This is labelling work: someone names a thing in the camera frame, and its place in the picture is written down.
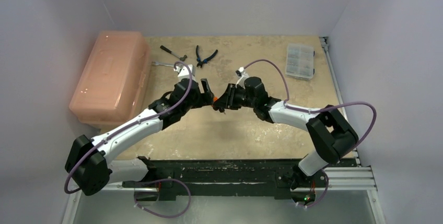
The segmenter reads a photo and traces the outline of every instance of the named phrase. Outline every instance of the tabletop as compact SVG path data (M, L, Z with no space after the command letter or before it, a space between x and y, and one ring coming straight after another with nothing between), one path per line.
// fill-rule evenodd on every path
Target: tabletop
M315 50L315 74L311 81L285 75L289 87L289 103L302 107L321 108L337 104L337 95L328 63L317 36L204 36L148 37L151 60L174 63L177 58L160 49L166 46L177 54L186 54L186 63L196 65L195 47L202 58L216 49L217 55L203 68L196 70L196 79L207 78L215 96L235 83L235 70L265 58L274 62L284 73L286 49L289 43L310 45ZM262 79L268 94L285 99L283 81L278 71L265 62L248 68L250 76ZM177 83L172 67L152 66L143 108L171 91ZM292 126L271 124L257 118L252 109L227 110L226 114L211 107L190 110L176 124L150 135L121 153L117 159L137 156L151 159L272 159L303 158L314 149L309 134Z

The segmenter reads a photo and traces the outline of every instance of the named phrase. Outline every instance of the gray wall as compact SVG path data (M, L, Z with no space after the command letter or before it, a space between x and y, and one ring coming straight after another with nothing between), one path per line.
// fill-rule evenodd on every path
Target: gray wall
M58 223L66 155L94 130L68 110L98 31L101 0L0 0L0 223Z
M389 223L441 223L443 2L351 0L330 36L345 101L378 109L359 148ZM369 110L349 108L362 133Z
M104 0L116 25L147 36L328 35L349 0Z

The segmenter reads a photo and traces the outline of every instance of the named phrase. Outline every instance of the plastic container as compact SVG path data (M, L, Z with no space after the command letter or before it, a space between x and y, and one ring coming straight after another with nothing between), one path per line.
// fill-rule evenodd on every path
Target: plastic container
M308 45L288 44L286 74L301 80L314 76L314 48Z
M125 123L141 111L150 67L140 32L101 32L69 109L80 122L97 128Z

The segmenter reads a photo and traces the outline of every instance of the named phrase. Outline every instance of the pliers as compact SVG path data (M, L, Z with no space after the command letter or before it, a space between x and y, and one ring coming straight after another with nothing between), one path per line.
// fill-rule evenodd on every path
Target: pliers
M212 60L217 53L218 53L218 50L215 50L215 52L211 56L209 56L208 58L206 58L202 61L200 59L200 55L199 55L199 46L197 45L197 47L195 48L195 55L197 55L197 62L198 62L197 67L202 68L203 64L207 64L208 61Z

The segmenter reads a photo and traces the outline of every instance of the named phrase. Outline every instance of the orange plastic bin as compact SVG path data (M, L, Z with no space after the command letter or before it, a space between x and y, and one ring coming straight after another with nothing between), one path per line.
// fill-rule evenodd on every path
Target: orange plastic bin
M140 32L101 32L69 109L80 122L97 128L125 123L141 111L150 67Z

